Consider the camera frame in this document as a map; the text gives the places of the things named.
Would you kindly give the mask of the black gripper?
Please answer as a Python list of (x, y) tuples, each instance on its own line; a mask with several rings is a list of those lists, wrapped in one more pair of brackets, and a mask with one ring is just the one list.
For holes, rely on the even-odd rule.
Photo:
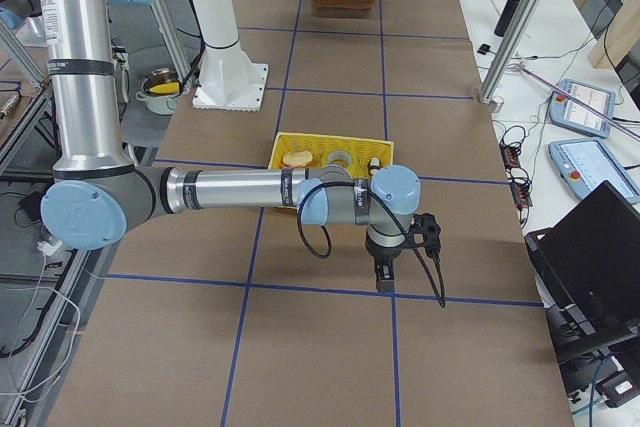
[(393, 293), (395, 291), (393, 260), (407, 249), (406, 238), (399, 233), (391, 235), (381, 233), (374, 225), (369, 225), (366, 229), (365, 247), (374, 259), (376, 289)]

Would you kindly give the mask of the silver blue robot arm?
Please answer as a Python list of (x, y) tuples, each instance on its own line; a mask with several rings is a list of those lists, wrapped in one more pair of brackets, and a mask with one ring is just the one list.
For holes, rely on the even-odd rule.
[(417, 250), (416, 237), (427, 228), (417, 214), (416, 174), (400, 165), (368, 180), (337, 166), (189, 172), (136, 166), (122, 147), (108, 1), (40, 0), (62, 150), (40, 207), (49, 232), (73, 248), (95, 250), (164, 214), (292, 207), (302, 226), (365, 226), (377, 289), (390, 291), (394, 259)]

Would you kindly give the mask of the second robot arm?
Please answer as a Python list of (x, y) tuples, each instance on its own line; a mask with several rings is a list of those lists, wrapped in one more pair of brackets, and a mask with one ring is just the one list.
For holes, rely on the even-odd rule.
[(40, 0), (1, 0), (1, 20), (11, 30), (27, 25), (37, 38), (45, 36)]

